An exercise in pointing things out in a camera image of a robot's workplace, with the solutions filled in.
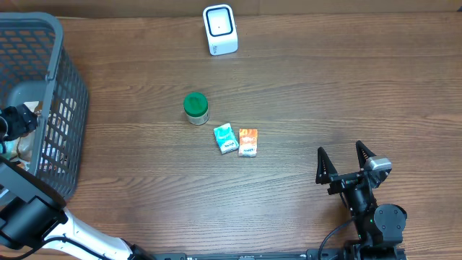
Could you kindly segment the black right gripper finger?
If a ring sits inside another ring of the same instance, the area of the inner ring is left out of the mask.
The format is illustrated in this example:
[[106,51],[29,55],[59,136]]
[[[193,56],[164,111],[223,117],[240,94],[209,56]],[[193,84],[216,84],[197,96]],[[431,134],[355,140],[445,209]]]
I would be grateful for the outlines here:
[[356,142],[356,151],[361,169],[372,169],[373,158],[376,156],[367,146],[360,140]]
[[327,184],[332,182],[333,177],[337,176],[338,172],[336,171],[324,148],[318,148],[317,158],[318,167],[315,175],[315,182],[317,184]]

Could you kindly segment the orange tissue packet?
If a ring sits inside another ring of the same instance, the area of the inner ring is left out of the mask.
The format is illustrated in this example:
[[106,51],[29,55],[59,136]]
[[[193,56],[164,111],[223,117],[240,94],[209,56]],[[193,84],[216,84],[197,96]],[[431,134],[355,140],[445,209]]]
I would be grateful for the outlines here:
[[240,129],[239,130],[239,149],[240,157],[255,157],[258,149],[258,130]]

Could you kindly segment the teal tissue packet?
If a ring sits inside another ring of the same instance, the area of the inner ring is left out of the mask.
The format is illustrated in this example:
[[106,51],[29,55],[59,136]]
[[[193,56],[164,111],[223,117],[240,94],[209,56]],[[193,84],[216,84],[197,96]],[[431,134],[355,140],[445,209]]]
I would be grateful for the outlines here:
[[230,123],[214,128],[214,136],[222,155],[239,148],[238,140]]

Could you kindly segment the green lid jar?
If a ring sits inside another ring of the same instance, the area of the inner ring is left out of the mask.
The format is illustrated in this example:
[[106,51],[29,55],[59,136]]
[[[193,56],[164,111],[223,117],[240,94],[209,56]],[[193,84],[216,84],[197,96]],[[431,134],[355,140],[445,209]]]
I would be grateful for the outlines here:
[[183,108],[188,121],[193,125],[200,126],[209,120],[209,103],[200,92],[188,94],[183,101]]

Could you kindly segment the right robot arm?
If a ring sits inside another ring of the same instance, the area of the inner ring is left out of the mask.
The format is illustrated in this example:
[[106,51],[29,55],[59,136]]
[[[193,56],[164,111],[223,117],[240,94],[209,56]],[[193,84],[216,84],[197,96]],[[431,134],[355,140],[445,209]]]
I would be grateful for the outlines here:
[[[373,190],[392,171],[392,162],[377,156],[361,141],[356,151],[359,171],[340,175],[324,148],[317,150],[318,167],[315,182],[328,185],[330,195],[338,194],[349,210],[351,219],[332,230],[315,252],[317,259],[405,259],[403,242],[407,212],[396,204],[377,204]],[[349,224],[354,224],[357,240],[348,240],[340,249],[326,250],[328,240]]]

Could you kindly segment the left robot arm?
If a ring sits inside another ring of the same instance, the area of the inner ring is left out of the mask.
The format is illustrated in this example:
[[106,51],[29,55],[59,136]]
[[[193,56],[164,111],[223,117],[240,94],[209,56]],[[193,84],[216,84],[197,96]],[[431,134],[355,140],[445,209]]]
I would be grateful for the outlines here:
[[1,157],[1,185],[15,195],[1,210],[1,245],[14,250],[30,248],[18,259],[42,248],[78,259],[153,258],[139,246],[77,219],[57,191],[5,157]]

